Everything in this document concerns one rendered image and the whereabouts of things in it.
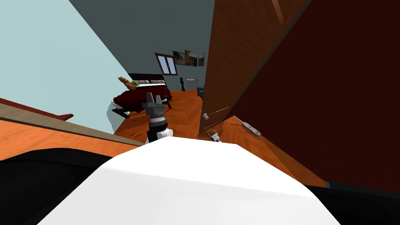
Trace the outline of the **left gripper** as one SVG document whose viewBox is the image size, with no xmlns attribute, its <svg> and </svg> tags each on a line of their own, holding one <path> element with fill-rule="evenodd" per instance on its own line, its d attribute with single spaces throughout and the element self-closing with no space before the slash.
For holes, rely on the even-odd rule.
<svg viewBox="0 0 400 225">
<path fill-rule="evenodd" d="M 146 115 L 150 118 L 161 118 L 165 114 L 165 105 L 159 95 L 155 96 L 155 103 L 151 92 L 146 92 L 146 103 L 141 104 L 145 109 Z"/>
</svg>

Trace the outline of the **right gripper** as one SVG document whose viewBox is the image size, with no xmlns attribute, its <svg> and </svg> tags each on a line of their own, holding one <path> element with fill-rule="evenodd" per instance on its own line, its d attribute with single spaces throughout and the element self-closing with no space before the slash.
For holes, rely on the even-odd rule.
<svg viewBox="0 0 400 225">
<path fill-rule="evenodd" d="M 213 135 L 211 135 L 209 132 L 207 132 L 207 135 L 209 136 L 209 139 L 214 141 L 214 142 L 221 142 L 218 133 L 215 131 L 215 129 L 213 129 L 213 131 L 214 131 Z"/>
</svg>

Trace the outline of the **bed with dark red cover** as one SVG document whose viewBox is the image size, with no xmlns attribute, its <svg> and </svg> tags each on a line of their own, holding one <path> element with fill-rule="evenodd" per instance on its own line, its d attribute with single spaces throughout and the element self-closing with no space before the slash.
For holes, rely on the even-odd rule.
<svg viewBox="0 0 400 225">
<path fill-rule="evenodd" d="M 144 110 L 146 93 L 151 92 L 153 99 L 159 95 L 161 102 L 171 108 L 172 95 L 162 74 L 129 73 L 132 81 L 139 82 L 135 90 L 127 90 L 113 99 L 112 111 L 124 118 L 129 118 L 127 112 L 140 113 Z"/>
</svg>

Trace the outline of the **brown framed window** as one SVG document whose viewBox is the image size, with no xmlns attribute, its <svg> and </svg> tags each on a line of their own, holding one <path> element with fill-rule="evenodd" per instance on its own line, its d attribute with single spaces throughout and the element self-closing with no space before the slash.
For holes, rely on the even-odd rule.
<svg viewBox="0 0 400 225">
<path fill-rule="evenodd" d="M 172 76 L 178 75 L 175 59 L 172 55 L 155 53 L 155 56 L 163 75 L 172 75 Z"/>
</svg>

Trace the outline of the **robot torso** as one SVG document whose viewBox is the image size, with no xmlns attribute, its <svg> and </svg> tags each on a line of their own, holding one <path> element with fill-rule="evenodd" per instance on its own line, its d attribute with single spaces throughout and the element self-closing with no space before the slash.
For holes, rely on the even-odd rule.
<svg viewBox="0 0 400 225">
<path fill-rule="evenodd" d="M 236 144 L 167 136 L 101 165 L 38 225 L 340 225 Z"/>
</svg>

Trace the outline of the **brown wooden door leaf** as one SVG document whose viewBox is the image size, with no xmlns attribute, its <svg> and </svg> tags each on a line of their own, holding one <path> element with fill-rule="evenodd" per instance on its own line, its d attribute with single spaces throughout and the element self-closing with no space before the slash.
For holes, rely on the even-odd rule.
<svg viewBox="0 0 400 225">
<path fill-rule="evenodd" d="M 200 133 L 222 122 L 311 1 L 215 0 Z"/>
</svg>

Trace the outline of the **dark maroon door leaf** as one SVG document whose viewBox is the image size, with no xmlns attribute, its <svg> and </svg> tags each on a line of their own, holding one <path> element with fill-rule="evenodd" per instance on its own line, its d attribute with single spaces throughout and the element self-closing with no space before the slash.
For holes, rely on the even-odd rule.
<svg viewBox="0 0 400 225">
<path fill-rule="evenodd" d="M 400 193 L 400 0 L 311 0 L 229 115 L 324 181 Z"/>
</svg>

